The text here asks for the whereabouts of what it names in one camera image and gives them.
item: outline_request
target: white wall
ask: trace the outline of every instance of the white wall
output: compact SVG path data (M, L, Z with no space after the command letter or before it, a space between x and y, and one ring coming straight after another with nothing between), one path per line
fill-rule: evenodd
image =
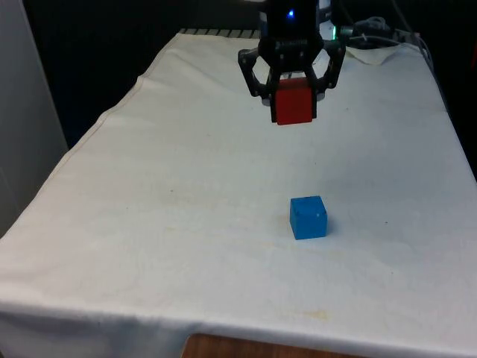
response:
M0 237L66 152L20 0L0 0Z

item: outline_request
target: wooden floor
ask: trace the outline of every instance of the wooden floor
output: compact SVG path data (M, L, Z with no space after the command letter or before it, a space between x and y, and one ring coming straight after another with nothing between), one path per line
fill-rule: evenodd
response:
M182 358L357 358L346 354L272 345L219 336L195 334L186 342Z

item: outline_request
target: blue cube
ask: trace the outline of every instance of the blue cube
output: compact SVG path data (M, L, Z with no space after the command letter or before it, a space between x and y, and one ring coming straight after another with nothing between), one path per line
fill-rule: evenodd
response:
M319 196L294 198L290 202L290 224L296 240L326 236L328 215Z

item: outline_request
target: dark background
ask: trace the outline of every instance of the dark background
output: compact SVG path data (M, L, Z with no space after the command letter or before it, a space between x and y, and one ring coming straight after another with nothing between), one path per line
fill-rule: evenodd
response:
M398 0L428 43L449 114L477 175L477 1ZM242 0L24 0L57 112L73 146L119 102L180 28L256 28ZM342 0L353 20L383 16L404 28L390 0ZM335 0L336 25L347 24Z

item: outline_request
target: red cube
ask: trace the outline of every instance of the red cube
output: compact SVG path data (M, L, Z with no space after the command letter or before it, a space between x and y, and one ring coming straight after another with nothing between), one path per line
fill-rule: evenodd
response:
M312 89L306 78L281 80L275 94L278 125L295 125L313 120Z

